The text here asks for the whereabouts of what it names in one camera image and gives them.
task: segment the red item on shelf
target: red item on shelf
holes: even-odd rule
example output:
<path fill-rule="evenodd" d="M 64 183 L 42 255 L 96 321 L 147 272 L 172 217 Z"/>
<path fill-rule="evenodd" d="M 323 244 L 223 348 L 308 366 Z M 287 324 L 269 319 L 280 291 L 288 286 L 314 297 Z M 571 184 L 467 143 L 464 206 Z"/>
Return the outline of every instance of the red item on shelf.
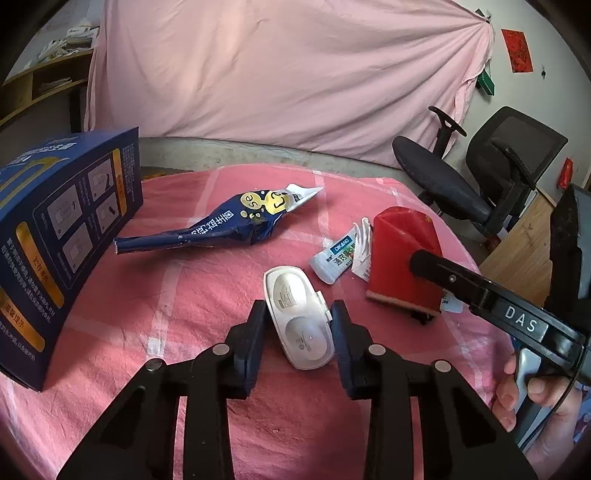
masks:
<path fill-rule="evenodd" d="M 390 207 L 376 215 L 372 237 L 368 298 L 438 315 L 443 289 L 415 277 L 409 268 L 418 250 L 441 256 L 433 220 L 417 210 Z"/>
<path fill-rule="evenodd" d="M 564 165 L 562 165 L 562 172 L 560 172 L 560 177 L 558 177 L 558 182 L 556 186 L 561 190 L 566 190 L 569 188 L 570 181 L 573 179 L 573 161 L 570 158 L 567 158 L 564 161 Z"/>

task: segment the chair backrest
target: chair backrest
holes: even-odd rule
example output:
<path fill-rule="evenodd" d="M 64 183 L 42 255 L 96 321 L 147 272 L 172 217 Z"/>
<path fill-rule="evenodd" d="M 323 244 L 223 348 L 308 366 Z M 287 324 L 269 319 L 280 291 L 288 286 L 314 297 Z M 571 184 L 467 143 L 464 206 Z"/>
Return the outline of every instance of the chair backrest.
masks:
<path fill-rule="evenodd" d="M 483 197 L 497 202 L 511 181 L 509 163 L 492 146 L 499 138 L 522 158 L 531 180 L 537 182 L 568 139 L 555 130 L 508 106 L 502 107 L 476 132 L 466 153 L 466 164 Z"/>

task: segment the pink bedsheet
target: pink bedsheet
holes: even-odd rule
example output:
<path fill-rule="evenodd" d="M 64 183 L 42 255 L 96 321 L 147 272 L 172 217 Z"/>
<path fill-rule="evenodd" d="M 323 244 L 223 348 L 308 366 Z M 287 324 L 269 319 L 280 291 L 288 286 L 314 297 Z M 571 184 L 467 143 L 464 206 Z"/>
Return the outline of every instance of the pink bedsheet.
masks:
<path fill-rule="evenodd" d="M 55 478 L 147 358 L 190 359 L 244 322 L 253 300 L 263 298 L 263 273 L 277 265 L 303 268 L 329 304 L 344 299 L 355 322 L 403 357 L 423 363 L 448 359 L 484 400 L 491 400 L 495 374 L 512 351 L 506 334 L 467 311 L 443 313 L 421 326 L 400 310 L 366 300 L 366 283 L 350 271 L 327 286 L 308 266 L 327 239 L 343 235 L 353 221 L 400 205 L 428 213 L 443 254 L 476 270 L 444 222 L 395 180 L 359 180 L 284 165 L 161 177 L 144 182 L 144 205 L 122 233 L 146 235 L 191 225 L 233 194 L 292 182 L 324 190 L 282 219 L 261 244 L 120 256 L 110 249 L 67 319 L 45 391 L 35 393 L 0 378 L 0 426 L 12 432 L 44 479 Z M 362 477 L 369 404 L 347 399 L 334 360 L 318 370 L 296 371 L 271 335 L 252 396 L 231 401 L 228 414 L 237 479 Z M 182 445 L 177 436 L 177 453 Z M 176 472 L 181 478 L 179 463 Z"/>
<path fill-rule="evenodd" d="M 85 126 L 397 166 L 429 105 L 462 121 L 491 45 L 453 0 L 106 0 Z"/>

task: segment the green object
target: green object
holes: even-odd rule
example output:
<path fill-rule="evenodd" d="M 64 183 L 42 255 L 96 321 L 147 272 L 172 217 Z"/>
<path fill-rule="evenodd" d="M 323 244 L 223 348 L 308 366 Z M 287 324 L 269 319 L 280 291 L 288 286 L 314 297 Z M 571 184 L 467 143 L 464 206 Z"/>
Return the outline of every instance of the green object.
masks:
<path fill-rule="evenodd" d="M 488 75 L 486 70 L 483 70 L 478 76 L 476 80 L 476 86 L 484 90 L 487 95 L 494 96 L 495 94 L 495 84 L 492 82 L 491 76 Z"/>

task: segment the black office chair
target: black office chair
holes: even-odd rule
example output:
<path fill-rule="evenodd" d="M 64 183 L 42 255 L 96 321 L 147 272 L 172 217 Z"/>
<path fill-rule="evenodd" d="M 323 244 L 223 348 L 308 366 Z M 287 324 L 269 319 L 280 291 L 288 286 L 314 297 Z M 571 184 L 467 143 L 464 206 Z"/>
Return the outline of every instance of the black office chair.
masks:
<path fill-rule="evenodd" d="M 406 137 L 396 137 L 392 142 L 396 159 L 425 190 L 419 195 L 424 203 L 435 201 L 443 213 L 470 220 L 487 237 L 496 235 L 508 216 L 517 221 L 536 182 L 568 141 L 537 120 L 504 106 L 468 146 L 466 164 L 480 187 L 478 194 L 441 159 L 453 131 L 464 136 L 465 132 L 435 107 L 429 110 L 437 113 L 441 122 L 433 152 Z"/>

